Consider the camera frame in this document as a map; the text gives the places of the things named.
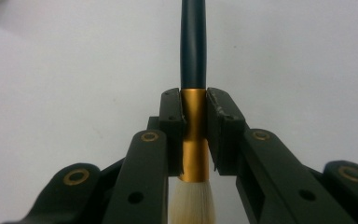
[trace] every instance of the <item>screw hole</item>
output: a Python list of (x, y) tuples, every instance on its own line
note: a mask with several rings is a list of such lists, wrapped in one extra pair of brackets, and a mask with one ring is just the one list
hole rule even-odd
[(262, 141), (269, 140), (269, 134), (262, 131), (253, 132), (253, 137), (257, 140), (262, 140)]
[(158, 139), (158, 134), (153, 133), (153, 132), (144, 133), (144, 134), (142, 134), (141, 139), (144, 142), (153, 142)]
[(357, 182), (358, 183), (358, 169), (355, 167), (350, 167), (350, 166), (340, 166), (338, 168), (338, 173), (353, 181), (353, 182)]
[(64, 178), (63, 183), (68, 186), (79, 185), (86, 181), (90, 176), (88, 170), (84, 168), (75, 169), (69, 172)]
[(129, 198), (128, 198), (129, 203), (132, 203), (132, 204), (140, 203), (143, 200), (144, 200), (143, 193), (138, 192), (138, 191), (131, 193)]
[(306, 201), (313, 202), (316, 200), (316, 196), (312, 191), (307, 189), (301, 189), (298, 194)]

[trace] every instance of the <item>paintbrush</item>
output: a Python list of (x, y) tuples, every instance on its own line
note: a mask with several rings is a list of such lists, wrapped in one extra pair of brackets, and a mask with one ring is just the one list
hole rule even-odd
[(206, 135), (205, 0), (182, 1), (181, 97), (186, 129), (183, 173), (170, 206), (172, 224), (214, 224)]

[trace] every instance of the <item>gold ferrule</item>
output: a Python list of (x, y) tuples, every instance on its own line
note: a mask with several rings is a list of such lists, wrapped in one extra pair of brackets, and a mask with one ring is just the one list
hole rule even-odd
[(181, 90), (186, 119), (183, 140), (183, 168), (180, 179), (185, 182), (204, 182), (209, 179), (208, 144), (206, 132), (206, 90)]

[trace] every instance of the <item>brush bristles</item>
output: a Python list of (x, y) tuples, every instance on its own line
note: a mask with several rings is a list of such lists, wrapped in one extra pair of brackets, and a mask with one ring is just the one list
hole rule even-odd
[(214, 224), (209, 181), (188, 183), (178, 179), (170, 207), (171, 224)]

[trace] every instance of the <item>white background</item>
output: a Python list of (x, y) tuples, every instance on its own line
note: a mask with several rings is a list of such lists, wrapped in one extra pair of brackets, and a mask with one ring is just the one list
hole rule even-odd
[[(52, 176), (101, 169), (179, 87), (180, 1), (0, 1), (0, 222)], [(207, 85), (309, 167), (358, 162), (358, 1), (207, 1)], [(246, 223), (234, 177), (218, 223)]]

